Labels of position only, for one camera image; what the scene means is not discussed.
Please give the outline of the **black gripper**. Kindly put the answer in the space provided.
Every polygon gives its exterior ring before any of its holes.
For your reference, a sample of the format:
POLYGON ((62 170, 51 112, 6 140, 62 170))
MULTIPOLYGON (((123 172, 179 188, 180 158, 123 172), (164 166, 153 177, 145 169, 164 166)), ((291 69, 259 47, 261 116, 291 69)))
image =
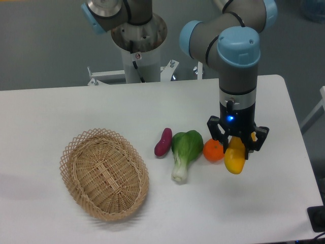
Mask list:
POLYGON ((240 137, 240 132, 248 134, 244 137, 245 159, 248 159, 250 153, 261 149, 269 133, 269 128, 255 125, 255 103, 248 108, 231 112, 228 112, 222 104, 219 105, 220 118, 212 115, 207 121, 211 138, 219 141, 223 146, 223 152, 226 153, 229 146, 229 135, 240 137))

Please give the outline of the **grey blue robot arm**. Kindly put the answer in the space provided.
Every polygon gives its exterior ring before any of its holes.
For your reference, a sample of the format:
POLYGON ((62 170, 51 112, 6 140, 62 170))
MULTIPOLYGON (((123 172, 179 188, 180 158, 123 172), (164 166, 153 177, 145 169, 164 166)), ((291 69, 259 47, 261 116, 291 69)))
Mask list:
MULTIPOLYGON (((220 1, 221 16, 190 21, 181 30, 181 50, 219 73, 220 115, 209 118, 211 137, 224 149, 230 136, 241 139, 246 155, 260 150, 269 129, 254 121, 259 34, 277 19, 274 1, 220 1)), ((152 1, 87 1, 81 9, 97 34, 110 32, 126 54, 128 83, 160 81, 160 58, 154 52, 167 36, 165 22, 152 1)))

